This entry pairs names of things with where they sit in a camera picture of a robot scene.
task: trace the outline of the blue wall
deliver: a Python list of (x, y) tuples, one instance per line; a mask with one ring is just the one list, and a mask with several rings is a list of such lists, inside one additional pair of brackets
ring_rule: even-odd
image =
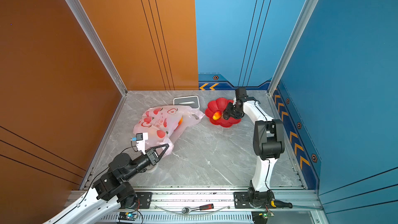
[(269, 80), (304, 2), (195, 0), (198, 72), (221, 74), (233, 86)]
[(319, 0), (282, 77), (332, 224), (396, 222), (397, 32), (398, 0)]

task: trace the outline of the pink plastic bag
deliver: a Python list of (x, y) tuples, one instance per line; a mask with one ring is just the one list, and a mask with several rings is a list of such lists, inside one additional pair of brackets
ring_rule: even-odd
[(149, 108), (134, 126), (134, 134), (148, 132), (145, 149), (169, 144), (164, 156), (170, 155), (174, 142), (186, 127), (200, 122), (204, 113), (188, 106), (162, 106)]

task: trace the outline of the red bowl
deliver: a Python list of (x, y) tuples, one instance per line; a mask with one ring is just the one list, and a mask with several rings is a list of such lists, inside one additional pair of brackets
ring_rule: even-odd
[(213, 119), (213, 114), (215, 114), (217, 111), (224, 112), (229, 102), (233, 103), (234, 101), (227, 100), (226, 98), (218, 98), (215, 101), (211, 101), (207, 104), (205, 114), (207, 117), (209, 117), (209, 120), (212, 124), (221, 125), (222, 127), (228, 128), (240, 122), (240, 119), (234, 119), (232, 117), (230, 117), (228, 120), (225, 120), (222, 116), (216, 121)]

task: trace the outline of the gray marble surface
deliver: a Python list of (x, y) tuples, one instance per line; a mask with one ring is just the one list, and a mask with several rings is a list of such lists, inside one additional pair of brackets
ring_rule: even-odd
[[(265, 91), (248, 91), (272, 116)], [(130, 146), (132, 131), (142, 114), (150, 107), (172, 105), (173, 98), (197, 95), (200, 110), (220, 97), (233, 99), (234, 91), (129, 91), (126, 102), (107, 141), (94, 175), (104, 170), (123, 149)], [(244, 186), (247, 187), (256, 168), (253, 151), (254, 124), (245, 116), (230, 128), (215, 126), (204, 116), (197, 125), (187, 127), (175, 142), (172, 154), (163, 157), (152, 173), (140, 173), (130, 180), (132, 186)], [(125, 152), (132, 159), (139, 156), (131, 148)], [(278, 159), (271, 186), (300, 187), (301, 181), (285, 153)]]

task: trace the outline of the robotic arm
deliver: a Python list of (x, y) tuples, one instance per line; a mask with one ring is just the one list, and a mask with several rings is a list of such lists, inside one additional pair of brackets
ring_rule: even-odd
[(257, 155), (257, 164), (248, 195), (249, 202), (258, 207), (256, 202), (262, 205), (271, 196), (271, 191), (268, 190), (272, 170), (281, 153), (285, 151), (283, 123), (264, 112), (260, 102), (246, 94), (246, 88), (236, 89), (235, 95), (234, 104), (227, 105), (222, 117), (240, 119), (247, 114), (254, 123), (253, 149)]
[[(148, 138), (145, 134), (137, 134), (138, 144), (145, 143), (145, 138)], [(137, 194), (128, 180), (145, 171), (149, 165), (156, 165), (168, 147), (168, 144), (151, 147), (134, 160), (127, 153), (120, 153), (86, 194), (43, 224), (92, 224), (108, 212), (132, 207), (137, 201)], [(158, 148), (164, 150), (158, 154)]]

